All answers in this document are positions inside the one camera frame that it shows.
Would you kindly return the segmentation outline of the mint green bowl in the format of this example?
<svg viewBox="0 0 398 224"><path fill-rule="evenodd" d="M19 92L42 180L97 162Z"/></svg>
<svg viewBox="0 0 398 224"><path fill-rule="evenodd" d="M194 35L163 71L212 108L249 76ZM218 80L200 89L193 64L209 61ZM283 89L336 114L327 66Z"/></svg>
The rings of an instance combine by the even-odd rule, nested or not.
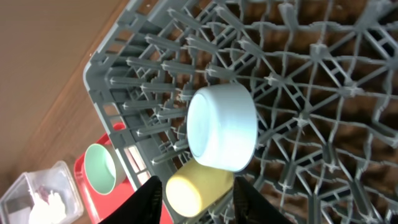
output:
<svg viewBox="0 0 398 224"><path fill-rule="evenodd" d="M112 145L90 145L84 155L84 169L91 187L101 195L110 194L126 179L123 165Z"/></svg>

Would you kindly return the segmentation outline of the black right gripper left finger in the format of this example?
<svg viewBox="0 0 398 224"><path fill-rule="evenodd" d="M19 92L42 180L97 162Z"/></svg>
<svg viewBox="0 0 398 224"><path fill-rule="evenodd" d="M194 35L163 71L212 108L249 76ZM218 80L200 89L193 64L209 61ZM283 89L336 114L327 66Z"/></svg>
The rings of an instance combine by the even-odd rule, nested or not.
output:
<svg viewBox="0 0 398 224"><path fill-rule="evenodd" d="M162 213L162 182L152 176L100 224L159 224Z"/></svg>

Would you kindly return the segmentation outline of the red strawberry snack wrapper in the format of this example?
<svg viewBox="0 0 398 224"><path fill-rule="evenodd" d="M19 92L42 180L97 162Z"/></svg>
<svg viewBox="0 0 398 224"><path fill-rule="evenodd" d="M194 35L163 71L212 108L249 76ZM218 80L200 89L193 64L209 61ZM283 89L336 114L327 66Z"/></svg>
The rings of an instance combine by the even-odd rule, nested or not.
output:
<svg viewBox="0 0 398 224"><path fill-rule="evenodd" d="M50 190L48 190L46 187L44 186L40 186L36 192L39 194L40 198L42 198L43 200L48 200L48 197L51 193Z"/></svg>

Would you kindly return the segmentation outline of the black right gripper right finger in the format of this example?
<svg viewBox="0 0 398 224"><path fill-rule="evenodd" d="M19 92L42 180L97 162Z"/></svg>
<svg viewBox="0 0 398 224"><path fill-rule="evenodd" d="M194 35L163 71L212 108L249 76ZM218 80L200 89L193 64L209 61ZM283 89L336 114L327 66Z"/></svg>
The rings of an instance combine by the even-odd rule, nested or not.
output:
<svg viewBox="0 0 398 224"><path fill-rule="evenodd" d="M237 224L292 224L244 177L236 177L233 203Z"/></svg>

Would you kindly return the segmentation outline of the white napkin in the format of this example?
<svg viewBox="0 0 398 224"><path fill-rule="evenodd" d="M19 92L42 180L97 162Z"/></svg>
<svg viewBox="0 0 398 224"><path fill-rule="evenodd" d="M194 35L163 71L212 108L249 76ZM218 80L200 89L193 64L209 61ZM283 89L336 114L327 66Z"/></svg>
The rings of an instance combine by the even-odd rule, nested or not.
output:
<svg viewBox="0 0 398 224"><path fill-rule="evenodd" d="M66 219L66 206L59 193L51 191L47 201L39 193L34 193L33 199L29 224L59 224Z"/></svg>

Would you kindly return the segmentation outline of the light blue bowl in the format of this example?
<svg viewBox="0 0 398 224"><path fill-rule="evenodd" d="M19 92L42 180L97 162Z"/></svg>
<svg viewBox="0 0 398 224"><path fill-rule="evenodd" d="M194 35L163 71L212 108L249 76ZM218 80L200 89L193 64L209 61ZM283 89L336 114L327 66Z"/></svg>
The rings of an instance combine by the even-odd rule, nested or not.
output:
<svg viewBox="0 0 398 224"><path fill-rule="evenodd" d="M199 89L187 114L187 139L201 165L239 172L251 161L257 143L257 110L238 83Z"/></svg>

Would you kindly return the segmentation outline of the yellow plastic cup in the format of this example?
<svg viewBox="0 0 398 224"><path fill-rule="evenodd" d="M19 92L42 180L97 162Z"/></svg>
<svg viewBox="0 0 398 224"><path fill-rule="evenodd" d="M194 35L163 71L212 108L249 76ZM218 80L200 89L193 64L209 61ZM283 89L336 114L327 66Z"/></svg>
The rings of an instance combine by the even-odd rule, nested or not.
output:
<svg viewBox="0 0 398 224"><path fill-rule="evenodd" d="M165 194L183 217L195 217L233 187L234 174L189 160L167 181Z"/></svg>

